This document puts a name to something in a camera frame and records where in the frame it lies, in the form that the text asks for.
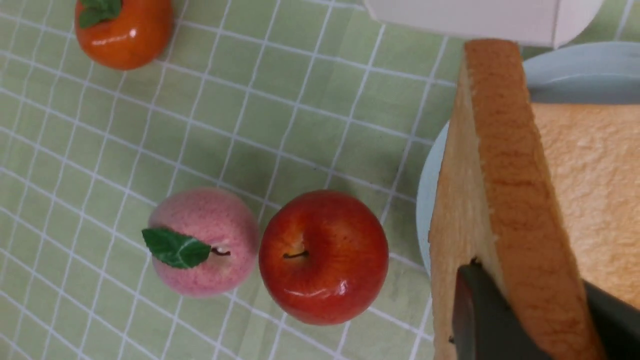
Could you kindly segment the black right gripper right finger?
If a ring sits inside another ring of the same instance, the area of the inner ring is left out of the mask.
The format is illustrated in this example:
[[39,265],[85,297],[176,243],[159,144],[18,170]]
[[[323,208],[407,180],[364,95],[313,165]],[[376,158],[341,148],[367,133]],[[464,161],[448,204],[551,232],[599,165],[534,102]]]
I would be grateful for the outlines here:
[[587,303],[608,360],[640,358],[640,310],[585,281]]

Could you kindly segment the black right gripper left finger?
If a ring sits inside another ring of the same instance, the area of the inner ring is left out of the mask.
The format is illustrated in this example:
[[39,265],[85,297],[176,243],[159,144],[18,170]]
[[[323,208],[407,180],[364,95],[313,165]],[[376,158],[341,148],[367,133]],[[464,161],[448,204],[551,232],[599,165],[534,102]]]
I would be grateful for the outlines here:
[[455,276],[451,319],[458,360],[549,360],[522,328],[491,276],[477,263]]

